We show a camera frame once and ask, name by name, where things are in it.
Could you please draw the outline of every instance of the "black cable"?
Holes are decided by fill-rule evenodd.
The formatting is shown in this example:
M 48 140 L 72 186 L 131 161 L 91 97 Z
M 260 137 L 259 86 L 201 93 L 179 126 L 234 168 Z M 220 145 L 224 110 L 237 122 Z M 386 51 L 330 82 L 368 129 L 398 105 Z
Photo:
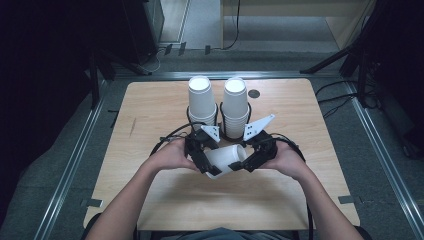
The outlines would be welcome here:
M 164 140 L 164 142 L 171 142 L 172 140 L 174 140 L 175 138 L 184 138 L 184 139 L 188 139 L 189 137 L 188 137 L 188 134 L 186 135 L 186 136 L 182 136 L 182 134 L 183 133 L 186 133 L 186 132 L 182 132 L 181 134 L 177 134 L 177 135 L 172 135 L 172 136 L 170 136 L 169 138 L 166 138 L 166 137 L 161 137 L 160 138 L 160 140 Z
M 324 118 L 328 118 L 329 116 L 333 115 L 335 112 L 337 112 L 337 110 L 339 110 L 339 108 L 343 107 L 346 103 L 348 103 L 348 102 L 349 102 L 349 100 L 352 100 L 352 99 L 353 99 L 353 97 L 349 97 L 348 99 L 346 99 L 346 100 L 345 100 L 342 104 L 340 104 L 339 106 L 334 107 L 334 108 L 330 109 L 328 112 L 326 112 L 326 113 L 323 115 L 323 117 L 324 117 Z
M 153 72 L 156 72 L 157 70 L 159 70 L 161 64 L 160 64 L 160 59 L 158 57 L 158 54 L 160 52 L 164 51 L 164 50 L 165 49 L 160 49 L 155 54 L 150 55 L 149 58 L 143 64 L 139 64 L 138 65 L 138 68 L 142 69 L 143 71 L 149 72 L 149 73 L 153 73 Z M 149 63 L 153 56 L 156 57 L 156 61 L 157 61 L 158 66 L 155 69 L 153 69 L 153 70 L 146 69 L 144 65 L 147 64 L 147 63 Z
M 327 85 L 324 85 L 324 86 L 322 86 L 321 88 L 319 88 L 316 92 L 315 92 L 315 96 L 318 96 L 318 94 L 324 89 L 324 88 L 327 88 L 327 87 L 330 87 L 330 86 L 333 86 L 333 85 L 336 85 L 336 84 L 340 84 L 340 83 L 358 83 L 357 81 L 347 81 L 347 80 L 345 80 L 345 81 L 337 81 L 337 82 L 333 82 L 333 83 L 330 83 L 330 84 L 327 84 Z
M 142 63 L 138 64 L 139 66 L 143 66 L 144 64 L 150 62 L 150 60 L 152 60 L 153 56 L 156 56 L 157 54 L 159 54 L 161 51 L 163 51 L 163 49 L 166 49 L 165 47 L 159 47 L 158 50 L 155 53 L 150 54 L 149 56 L 147 56 L 147 59 L 144 60 Z
M 343 95 L 340 95 L 340 96 L 337 96 L 337 97 L 332 97 L 332 98 L 328 98 L 328 99 L 319 100 L 318 101 L 318 104 L 325 103 L 325 102 L 331 102 L 331 101 L 338 100 L 340 98 L 345 98 L 345 97 L 357 97 L 357 95 L 358 95 L 357 93 L 343 94 Z
M 193 126 L 194 124 L 202 124 L 202 125 L 206 125 L 206 123 L 204 123 L 204 122 L 190 122 L 190 123 L 184 124 L 183 126 L 181 126 L 181 127 L 177 128 L 177 129 L 175 129 L 174 131 L 172 131 L 170 134 L 168 134 L 168 136 L 166 136 L 166 137 L 164 137 L 164 138 L 161 138 L 160 142 L 158 142 L 158 143 L 156 144 L 156 146 L 155 146 L 155 147 L 153 148 L 153 150 L 150 152 L 150 155 L 149 155 L 149 156 L 152 156 L 155 152 L 157 152 L 157 151 L 158 151 L 158 149 L 160 148 L 160 146 L 162 146 L 162 144 L 163 144 L 163 143 L 164 143 L 167 139 L 169 139 L 170 137 L 174 136 L 174 135 L 175 135 L 175 133 L 177 133 L 178 131 L 180 131 L 181 129 L 184 129 L 184 128 L 186 128 L 186 127 Z
M 282 135 L 282 134 L 278 134 L 278 133 L 273 133 L 273 135 L 278 135 L 280 136 L 279 138 L 274 138 L 277 141 L 281 141 L 281 142 L 285 142 L 287 143 L 291 149 L 293 149 L 293 151 L 295 151 L 299 157 L 306 163 L 306 159 L 303 156 L 303 153 L 300 151 L 299 146 L 296 145 L 296 143 L 294 143 L 292 140 L 290 140 L 289 138 L 287 138 L 286 136 Z M 309 234 L 309 240 L 314 239 L 314 222 L 312 219 L 312 212 L 311 209 L 309 208 L 308 203 L 306 202 L 306 210 L 308 212 L 308 234 Z
M 237 24 L 236 24 L 237 34 L 236 34 L 236 38 L 234 39 L 234 42 L 230 46 L 225 47 L 222 50 L 228 50 L 228 49 L 232 48 L 238 40 L 238 35 L 239 35 L 238 22 L 239 22 L 239 17 L 240 17 L 240 1 L 241 0 L 238 1 L 238 5 L 237 5 Z
M 232 48 L 234 46 L 234 44 L 237 42 L 238 40 L 238 36 L 239 36 L 239 27 L 238 27 L 238 23 L 239 23 L 239 18 L 240 18 L 240 1 L 238 0 L 238 4 L 237 4 L 237 23 L 236 23 L 236 38 L 234 39 L 233 43 L 231 43 L 230 46 L 224 47 L 224 48 L 211 48 L 212 50 L 229 50 L 230 48 Z

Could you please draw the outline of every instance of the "gray floor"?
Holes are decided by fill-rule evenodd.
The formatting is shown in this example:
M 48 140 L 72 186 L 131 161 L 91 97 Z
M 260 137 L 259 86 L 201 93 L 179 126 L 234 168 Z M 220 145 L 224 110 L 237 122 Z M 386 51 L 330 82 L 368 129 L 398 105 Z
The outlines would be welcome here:
M 291 39 L 299 37 L 294 34 Z M 125 89 L 130 82 L 154 78 L 168 80 L 170 76 L 188 79 L 188 72 L 209 72 L 218 76 L 219 72 L 231 71 L 233 74 L 248 76 L 252 72 L 240 71 L 278 71 L 281 78 L 293 77 L 299 76 L 296 73 L 299 69 L 320 62 L 335 51 L 212 51 L 211 54 L 205 55 L 202 50 L 186 50 L 179 56 L 178 51 L 174 50 L 166 56 L 163 52 L 158 55 L 160 67 L 151 77 L 137 77 L 117 66 L 117 79 L 111 83 L 105 95 L 98 121 L 49 239 L 78 239 L 81 236 L 82 221 L 86 212 L 86 208 L 81 206 L 81 201 L 91 197 L 113 130 L 111 125 L 115 113 L 108 110 L 119 110 Z M 309 76 L 314 89 L 340 80 L 337 77 L 337 70 L 341 63 L 342 61 L 336 62 L 320 74 Z M 159 62 L 153 58 L 144 67 L 156 69 L 158 66 Z M 324 99 L 345 93 L 345 87 L 337 85 L 323 91 L 318 98 Z M 322 112 L 327 112 L 339 103 L 322 104 Z M 90 96 L 87 96 L 63 129 L 55 145 L 34 161 L 23 175 L 10 204 L 8 217 L 0 230 L 0 239 L 34 238 L 89 115 L 90 104 Z M 408 188 L 414 198 L 422 203 L 424 193 L 420 184 L 424 176 L 423 161 L 411 160 L 403 155 L 401 144 L 382 112 L 375 109 L 370 110 L 370 114 Z M 356 200 L 355 206 L 361 219 L 361 226 L 368 230 L 374 239 L 415 239 L 352 104 L 340 108 L 326 119 L 326 124 L 349 189 Z
M 161 43 L 179 43 L 187 15 L 189 0 L 160 0 L 165 18 Z
M 237 1 L 233 1 L 237 12 Z M 191 1 L 182 42 L 187 49 L 221 47 L 220 2 Z M 224 18 L 224 46 L 236 38 L 237 18 Z M 339 48 L 324 17 L 239 17 L 239 36 L 232 51 L 334 52 Z

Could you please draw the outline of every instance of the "cup rim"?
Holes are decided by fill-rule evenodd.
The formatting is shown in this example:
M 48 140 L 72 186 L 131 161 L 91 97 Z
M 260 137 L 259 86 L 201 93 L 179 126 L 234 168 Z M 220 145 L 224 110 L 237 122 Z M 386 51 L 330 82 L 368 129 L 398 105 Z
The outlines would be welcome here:
M 235 80 L 237 80 L 237 81 L 239 81 L 239 82 L 242 82 L 243 83 L 243 90 L 241 90 L 241 91 L 238 91 L 238 92 L 231 92 L 231 91 L 229 91 L 229 90 L 227 90 L 227 84 L 229 83 L 229 82 L 231 82 L 231 81 L 235 81 Z M 244 79 L 243 78 L 240 78 L 240 77 L 232 77 L 232 78 L 229 78 L 229 79 L 227 79 L 226 81 L 225 81 L 225 83 L 224 83 L 224 91 L 226 92 L 226 93 L 228 93 L 229 95 L 232 95 L 232 96 L 238 96 L 238 95 L 241 95 L 241 94 L 243 94 L 244 92 L 246 92 L 246 82 L 244 81 Z
M 198 79 L 198 78 L 201 78 L 201 79 L 207 80 L 208 86 L 207 86 L 205 89 L 202 89 L 202 90 L 195 90 L 195 89 L 193 89 L 193 88 L 190 86 L 190 83 L 191 83 L 193 80 Z M 207 92 L 207 91 L 209 91 L 209 90 L 211 89 L 211 82 L 210 82 L 209 78 L 208 78 L 208 77 L 206 77 L 206 76 L 202 76 L 202 75 L 194 76 L 194 77 L 190 78 L 190 80 L 188 81 L 188 89 L 189 89 L 189 91 L 190 91 L 190 92 L 192 92 L 192 93 L 194 93 L 194 94 L 203 94 L 203 93 L 205 93 L 205 92 Z

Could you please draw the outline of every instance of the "wooden board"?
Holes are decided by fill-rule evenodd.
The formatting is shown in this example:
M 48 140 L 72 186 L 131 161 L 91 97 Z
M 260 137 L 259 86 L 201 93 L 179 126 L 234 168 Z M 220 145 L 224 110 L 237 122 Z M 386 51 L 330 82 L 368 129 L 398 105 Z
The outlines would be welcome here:
M 339 204 L 350 195 L 310 82 L 307 79 L 248 80 L 251 122 L 275 114 L 266 128 L 295 141 L 330 197 L 355 225 L 354 204 Z M 224 81 L 212 81 L 222 101 Z M 102 212 L 149 156 L 159 137 L 187 123 L 188 82 L 143 82 L 128 86 L 102 165 L 84 225 Z M 225 141 L 220 146 L 228 145 Z M 160 172 L 141 212 L 140 230 L 284 230 L 308 227 L 299 184 L 273 170 L 238 171 L 217 180 L 186 169 Z

